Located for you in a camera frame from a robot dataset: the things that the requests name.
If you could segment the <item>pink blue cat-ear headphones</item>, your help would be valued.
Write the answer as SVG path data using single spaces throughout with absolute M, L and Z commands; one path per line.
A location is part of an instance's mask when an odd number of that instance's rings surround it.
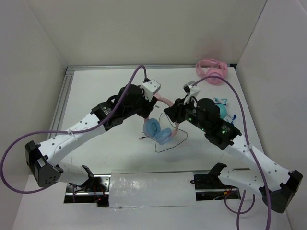
M 164 145 L 169 142 L 178 132 L 179 123 L 175 123 L 175 129 L 161 129 L 157 119 L 147 118 L 143 123 L 143 132 L 147 137 L 153 138 L 158 144 Z

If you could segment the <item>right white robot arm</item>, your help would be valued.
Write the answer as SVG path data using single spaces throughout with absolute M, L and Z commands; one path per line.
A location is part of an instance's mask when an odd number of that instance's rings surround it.
M 218 163 L 210 172 L 211 186 L 219 188 L 222 185 L 232 185 L 243 188 L 261 196 L 265 204 L 270 200 L 273 211 L 285 212 L 303 179 L 299 171 L 290 171 L 280 166 L 248 144 L 239 129 L 220 117 L 219 107 L 209 98 L 200 99 L 197 103 L 176 99 L 174 105 L 164 109 L 164 112 L 172 122 L 190 122 L 204 132 L 210 143 L 244 162 L 254 172 L 237 172 Z

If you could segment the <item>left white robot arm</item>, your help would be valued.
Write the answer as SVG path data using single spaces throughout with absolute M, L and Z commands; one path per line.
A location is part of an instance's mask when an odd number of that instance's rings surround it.
M 117 95 L 92 108 L 90 113 L 64 134 L 39 144 L 28 142 L 25 145 L 26 163 L 38 186 L 46 188 L 62 181 L 90 191 L 98 182 L 91 170 L 85 165 L 61 165 L 61 160 L 85 142 L 121 125 L 133 115 L 147 118 L 157 102 L 155 94 L 160 88 L 153 81 L 127 85 Z

